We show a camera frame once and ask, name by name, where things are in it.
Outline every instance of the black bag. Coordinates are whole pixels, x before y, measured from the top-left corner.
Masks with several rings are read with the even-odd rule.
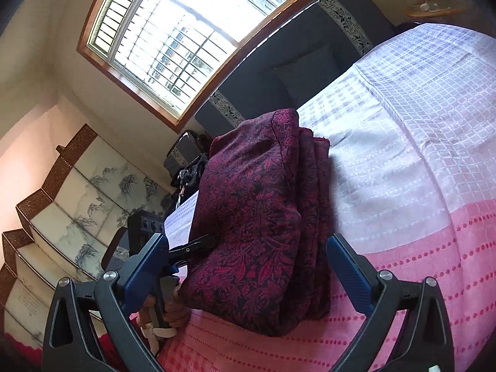
[[[165,213],[165,217],[172,214],[181,204],[195,194],[200,187],[205,167],[208,163],[208,155],[202,154],[188,166],[181,168],[174,175],[170,185],[176,190],[172,195],[171,203]]]

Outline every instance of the window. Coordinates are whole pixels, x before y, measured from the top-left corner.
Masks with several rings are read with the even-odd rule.
[[[100,1],[89,16],[85,48],[174,121],[250,33],[289,0]]]

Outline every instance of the blue gripper pad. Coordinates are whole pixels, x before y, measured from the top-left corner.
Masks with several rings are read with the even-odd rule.
[[[327,239],[325,252],[329,266],[336,273],[355,310],[369,317],[374,310],[372,285],[336,236]]]

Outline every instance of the human hand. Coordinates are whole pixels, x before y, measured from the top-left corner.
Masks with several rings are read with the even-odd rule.
[[[179,297],[179,288],[180,284],[174,288],[173,299],[165,302],[164,309],[164,321],[166,321],[170,327],[175,328],[186,326],[191,319],[191,309],[184,306],[183,300]],[[146,324],[151,322],[148,308],[154,306],[155,303],[155,298],[152,295],[148,295],[136,318],[138,326],[146,328]]]

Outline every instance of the folded garment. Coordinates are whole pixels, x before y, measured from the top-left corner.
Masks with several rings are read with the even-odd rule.
[[[220,242],[188,263],[187,306],[268,336],[329,312],[328,150],[293,109],[214,140],[189,239],[211,233]]]

